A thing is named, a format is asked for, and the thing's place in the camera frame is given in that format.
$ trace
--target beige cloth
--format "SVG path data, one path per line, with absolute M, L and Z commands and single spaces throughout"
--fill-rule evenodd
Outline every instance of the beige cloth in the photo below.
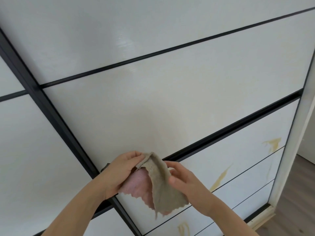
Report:
M 152 196 L 155 208 L 155 218 L 157 213 L 163 215 L 171 213 L 173 210 L 184 207 L 188 204 L 185 195 L 168 184 L 171 176 L 167 165 L 154 152 L 145 153 L 142 162 L 136 165 L 137 170 L 144 167 L 152 181 Z

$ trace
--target wooden floor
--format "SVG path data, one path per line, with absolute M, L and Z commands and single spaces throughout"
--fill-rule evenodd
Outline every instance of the wooden floor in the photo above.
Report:
M 315 165 L 297 155 L 276 208 L 260 236 L 315 236 Z

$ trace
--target person's right arm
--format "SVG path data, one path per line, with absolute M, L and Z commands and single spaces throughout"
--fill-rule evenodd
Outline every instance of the person's right arm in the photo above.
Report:
M 258 236 L 233 210 L 212 194 L 200 180 L 179 162 L 165 161 L 171 170 L 169 184 L 187 196 L 200 213 L 212 218 L 225 236 Z

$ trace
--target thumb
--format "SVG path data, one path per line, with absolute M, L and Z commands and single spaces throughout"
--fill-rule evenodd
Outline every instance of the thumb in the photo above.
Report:
M 168 179 L 168 183 L 174 187 L 176 190 L 179 190 L 183 194 L 186 195 L 187 192 L 187 184 L 183 182 L 181 179 L 178 179 L 174 176 L 170 176 Z
M 138 163 L 140 163 L 145 158 L 144 155 L 136 156 L 127 161 L 128 168 L 132 170 Z

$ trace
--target person's left arm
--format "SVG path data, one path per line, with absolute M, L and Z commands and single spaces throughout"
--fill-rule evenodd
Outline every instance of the person's left arm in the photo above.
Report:
M 100 203 L 118 193 L 132 168 L 143 159 L 144 155 L 137 151 L 118 156 L 103 172 L 83 187 L 42 236 L 83 235 Z

